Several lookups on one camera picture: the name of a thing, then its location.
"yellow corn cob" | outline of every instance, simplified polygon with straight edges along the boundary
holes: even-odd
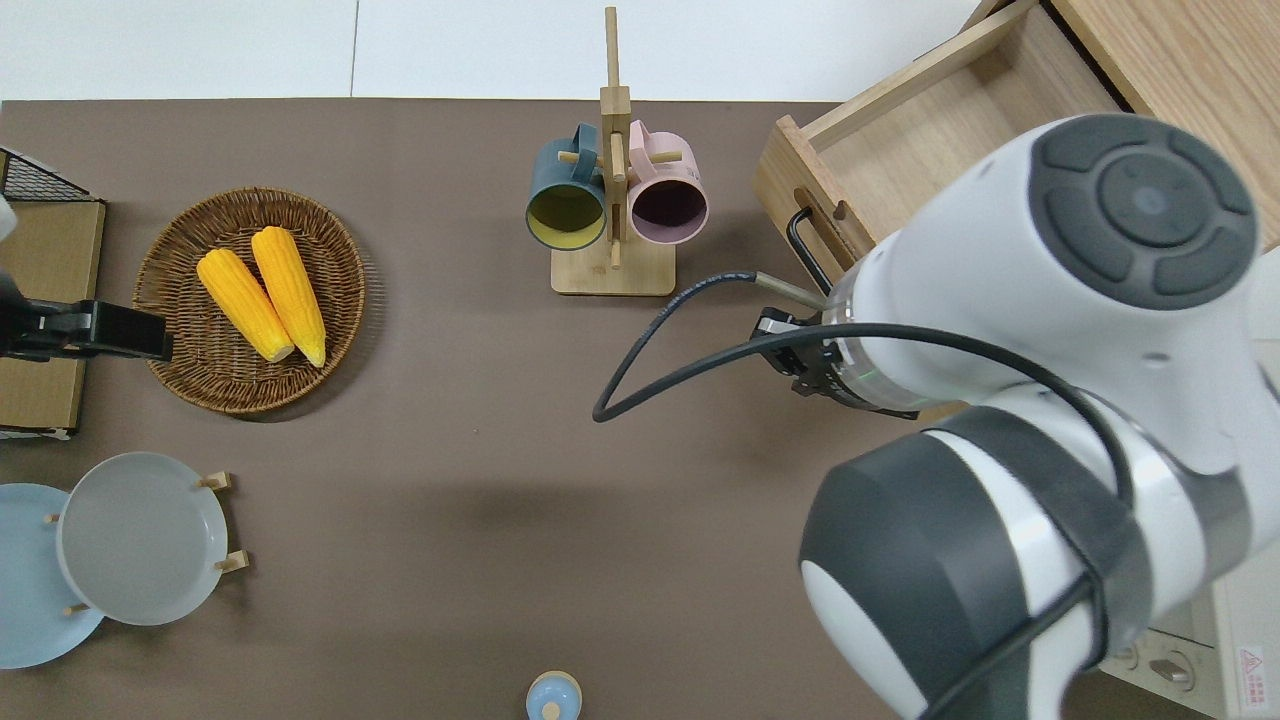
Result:
[[[262,286],[234,252],[225,247],[210,250],[196,263],[196,274],[236,329],[268,363],[276,363],[293,352],[289,334],[284,332]]]
[[[316,368],[324,366],[324,320],[293,236],[268,225],[253,236],[253,259],[289,338]]]

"black cable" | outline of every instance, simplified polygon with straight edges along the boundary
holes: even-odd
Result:
[[[969,352],[979,357],[986,357],[993,363],[1011,368],[1033,382],[1044,386],[1047,389],[1057,395],[1066,402],[1073,410],[1075,410],[1091,429],[1098,436],[1105,447],[1107,456],[1111,461],[1112,469],[1116,477],[1116,497],[1130,510],[1133,509],[1133,474],[1129,466],[1129,459],[1124,452],[1124,447],[1120,445],[1120,438],[1111,429],[1111,425],[1106,423],[1102,414],[1088,401],[1084,395],[1076,389],[1074,386],[1068,383],[1065,379],[1060,378],[1047,368],[1023,357],[1007,348],[1000,347],[997,345],[980,341],[974,337],[961,336],[956,333],[950,333],[946,331],[922,328],[915,325],[899,325],[899,324],[884,324],[884,323],[844,323],[832,325],[817,325],[799,328],[795,331],[788,331],[786,333],[762,336],[753,338],[748,342],[737,345],[735,347],[722,350],[721,352],[709,355],[700,360],[695,360],[678,370],[668,373],[667,375],[649,383],[648,386],[640,388],[639,391],[631,393],[630,396],[620,400],[614,405],[609,406],[608,402],[613,397],[618,386],[622,383],[622,378],[626,375],[627,370],[631,368],[636,356],[649,342],[649,338],[658,331],[659,327],[667,320],[668,316],[685,301],[687,301],[694,295],[698,295],[703,290],[713,284],[730,281],[754,281],[754,273],[723,273],[721,275],[713,275],[701,281],[700,283],[686,288],[684,292],[672,299],[671,302],[658,314],[657,318],[645,328],[644,333],[636,340],[631,346],[631,350],[618,364],[617,370],[614,370],[613,377],[609,378],[608,384],[596,400],[595,406],[591,410],[591,418],[596,423],[605,423],[617,418],[618,415],[631,410],[632,407],[645,402],[646,400],[659,395],[672,387],[692,379],[708,370],[713,370],[721,365],[726,365],[735,360],[740,360],[749,355],[763,354],[769,350],[776,350],[780,347],[787,347],[801,343],[823,342],[827,340],[836,338],[849,338],[849,337],[883,337],[893,340],[909,340],[915,342],[924,342],[928,345],[940,345],[943,347],[951,347],[960,350],[963,352]],[[1057,525],[1056,519],[1050,518],[1050,520]],[[931,703],[929,708],[922,715],[922,720],[929,717],[937,717],[959,697],[964,696],[975,683],[986,678],[991,670],[1004,661],[1011,652],[1025,647],[1036,637],[1038,637],[1046,628],[1051,626],[1053,623],[1060,620],[1071,607],[1083,600],[1087,600],[1091,594],[1093,596],[1092,615],[1093,615],[1093,630],[1094,630],[1094,646],[1096,652],[1091,653],[1094,656],[1088,664],[1092,665],[1102,659],[1106,648],[1106,612],[1105,612],[1105,598],[1102,597],[1102,578],[1097,568],[1094,568],[1088,559],[1083,555],[1079,547],[1070,541],[1068,536],[1064,534],[1068,544],[1075,551],[1076,556],[1082,560],[1085,568],[1083,577],[1076,579],[1068,591],[1051,605],[1044,611],[1028,619],[1025,623],[1019,625],[1012,633],[1010,633],[1005,639],[992,647],[989,651],[983,653],[982,657],[969,669],[964,675],[961,675],[956,682],[948,685],[943,694]]]
[[[1030,642],[1039,637],[1041,633],[1052,628],[1053,623],[1065,618],[1073,607],[1088,600],[1093,593],[1093,588],[1091,585],[1092,583],[1088,577],[1080,575],[1076,578],[1075,582],[1068,585],[1066,591],[1062,592],[1062,594],[1060,594],[1052,605],[1015,628],[1014,632],[1005,635],[991,650],[983,653],[977,662],[970,665],[969,669],[960,675],[960,678],[947,685],[947,689],[938,696],[937,700],[929,703],[929,707],[920,714],[918,720],[934,720],[937,717],[942,717],[957,700],[964,697],[965,693],[973,689],[974,685],[986,679],[987,675],[995,671],[1001,662],[1009,660],[1009,657],[1019,650],[1029,646]]]
[[[818,261],[813,259],[813,252],[809,252],[809,246],[804,243],[800,238],[800,220],[813,215],[813,208],[805,205],[799,213],[791,215],[787,222],[787,242],[791,245],[791,250],[800,259],[800,264],[804,265],[805,270],[809,270],[809,277],[813,282],[818,283],[818,288],[822,290],[823,295],[831,292],[831,278],[827,273],[822,272],[818,266]]]
[[[645,328],[645,332],[636,340],[635,345],[627,352],[626,357],[614,370],[613,377],[609,378],[604,392],[595,401],[595,407],[591,410],[591,419],[596,423],[605,423],[617,418],[618,415],[631,410],[636,405],[645,402],[653,396],[666,392],[677,384],[692,379],[708,370],[714,370],[721,365],[726,365],[735,360],[748,357],[750,355],[758,355],[767,352],[769,350],[777,350],[780,347],[788,347],[792,345],[800,345],[806,342],[822,342],[826,340],[837,338],[850,338],[850,337],[883,337],[892,340],[910,340],[915,342],[924,342],[928,345],[940,345],[943,347],[951,347],[960,350],[963,352],[969,352],[979,357],[986,357],[993,363],[1005,365],[1006,368],[1018,370],[1019,373],[1027,375],[1032,380],[1044,386],[1053,395],[1062,398],[1064,402],[1071,406],[1084,421],[1097,433],[1098,439],[1102,441],[1102,446],[1106,448],[1107,456],[1111,460],[1111,465],[1115,469],[1116,475],[1116,497],[1124,502],[1129,509],[1133,509],[1133,477],[1129,469],[1129,459],[1124,454],[1124,448],[1120,445],[1120,438],[1111,429],[1111,425],[1102,418],[1102,414],[1084,398],[1084,395],[1073,387],[1070,383],[1057,377],[1047,368],[1012,352],[1000,347],[998,345],[992,345],[989,342],[951,333],[947,331],[940,331],[934,328],[922,328],[916,325],[900,325],[892,323],[838,323],[831,325],[812,325],[805,328],[797,328],[780,334],[762,336],[749,340],[741,345],[722,350],[713,355],[708,355],[700,360],[695,360],[678,370],[668,373],[667,375],[658,378],[657,380],[649,383],[648,386],[637,389],[630,396],[617,401],[612,406],[608,405],[613,393],[617,391],[618,386],[622,383],[622,378],[626,375],[631,364],[635,361],[636,356],[653,337],[653,333],[667,320],[672,311],[676,310],[681,304],[684,304],[689,297],[692,297],[700,290],[709,287],[709,281],[716,279],[717,282],[726,282],[726,279],[737,279],[750,282],[748,275],[751,273],[724,273],[724,275],[716,275],[708,278],[699,284],[695,284],[686,291],[676,296],[671,304],[667,305],[654,318],[654,322]]]

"round woven tray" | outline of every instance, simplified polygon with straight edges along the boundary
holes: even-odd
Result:
[[[268,363],[232,325],[196,277],[196,263],[229,247],[261,282],[250,240],[266,225],[293,233],[325,327],[326,360],[294,351]],[[351,348],[365,313],[365,266],[351,233],[319,202],[285,190],[246,187],[205,200],[160,233],[138,270],[133,305],[163,315],[173,360],[150,363],[174,395],[218,413],[275,410],[315,389]]]

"warning label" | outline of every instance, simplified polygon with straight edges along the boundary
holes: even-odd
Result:
[[[1267,710],[1267,678],[1261,647],[1236,650],[1240,662],[1240,706],[1244,710]]]

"brown tablecloth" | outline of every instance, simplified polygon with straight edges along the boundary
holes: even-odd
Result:
[[[804,282],[749,178],[776,118],[826,109],[636,104],[690,141],[712,204],[677,286],[727,269]],[[759,359],[593,424],[663,300],[556,295],[521,215],[538,147],[596,111],[4,105],[0,142],[110,201],[100,299],[129,302],[183,209],[264,184],[348,224],[370,306],[334,378],[262,421],[191,406],[145,363],[97,359],[79,436],[0,445],[0,482],[64,489],[133,450],[230,470],[233,548],[253,559],[186,619],[108,620],[60,660],[0,673],[0,716],[517,719],[552,667],[581,680],[586,717],[892,716],[813,618],[795,556],[827,469],[913,427],[801,398]],[[788,306],[746,287],[695,300],[625,388],[744,340],[765,304]]]

